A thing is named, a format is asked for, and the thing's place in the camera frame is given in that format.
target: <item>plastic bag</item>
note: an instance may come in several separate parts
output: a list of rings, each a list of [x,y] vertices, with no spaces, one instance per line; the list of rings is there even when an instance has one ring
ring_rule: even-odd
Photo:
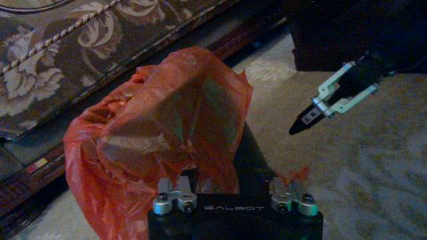
[[[157,182],[197,168],[197,193],[238,193],[234,156],[252,87],[205,49],[143,66],[72,121],[65,176],[104,240],[148,239]]]

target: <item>floral upholstery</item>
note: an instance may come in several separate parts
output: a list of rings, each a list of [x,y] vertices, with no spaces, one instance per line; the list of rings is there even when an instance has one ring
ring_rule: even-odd
[[[116,0],[101,11],[111,2],[95,0],[36,26],[0,11],[0,137],[21,136],[238,1]]]

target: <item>silver clamp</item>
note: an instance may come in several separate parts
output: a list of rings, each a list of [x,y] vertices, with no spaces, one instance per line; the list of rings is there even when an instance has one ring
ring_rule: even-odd
[[[295,201],[298,202],[298,211],[307,217],[318,215],[318,203],[314,196],[307,192],[303,183],[299,180],[292,180],[291,188],[295,193]]]
[[[180,176],[176,189],[172,189],[171,180],[160,178],[157,183],[157,196],[152,201],[152,211],[156,215],[165,215],[172,211],[172,201],[176,199],[177,208],[184,213],[192,213],[197,206],[197,195],[192,193],[189,179]]]
[[[318,88],[319,95],[312,98],[312,104],[316,106],[316,110],[310,111],[307,114],[306,122],[311,122],[310,119],[323,114],[331,118],[335,113],[346,113],[370,94],[374,94],[379,90],[379,84],[370,85],[355,97],[342,98],[332,106],[328,105],[326,99],[332,95],[336,90],[335,84],[340,80],[344,73],[356,65],[354,61],[346,63],[346,65],[334,73],[334,75],[320,84]]]
[[[180,190],[180,195],[177,197],[177,208],[184,213],[189,214],[193,212],[197,206],[197,195],[192,193],[187,176],[179,177],[177,188]]]
[[[292,198],[279,177],[272,179],[272,188],[271,207],[278,213],[286,214],[292,208]]]

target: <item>beige carpet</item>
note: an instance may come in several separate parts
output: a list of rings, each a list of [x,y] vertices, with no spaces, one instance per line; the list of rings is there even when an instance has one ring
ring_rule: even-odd
[[[234,69],[254,85],[248,124],[284,174],[310,166],[327,240],[427,239],[427,76],[387,78],[376,95],[295,136],[288,129],[331,72],[296,72],[290,36]],[[15,240],[97,239],[68,191]]]

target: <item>decorative rope trim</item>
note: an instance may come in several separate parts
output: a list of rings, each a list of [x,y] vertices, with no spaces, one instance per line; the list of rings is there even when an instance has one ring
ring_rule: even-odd
[[[43,44],[37,47],[33,47],[25,55],[20,56],[9,65],[7,65],[0,72],[0,77],[11,71],[11,69],[16,68],[31,56],[39,53],[43,49],[45,49],[51,44],[57,42],[65,35],[68,35],[73,30],[76,30],[81,25],[84,25],[92,18],[103,14],[108,9],[111,9],[121,0],[112,0],[109,4],[104,5],[96,12],[92,12],[83,16],[83,18],[68,28],[65,28],[59,34],[53,37],[48,38]]]

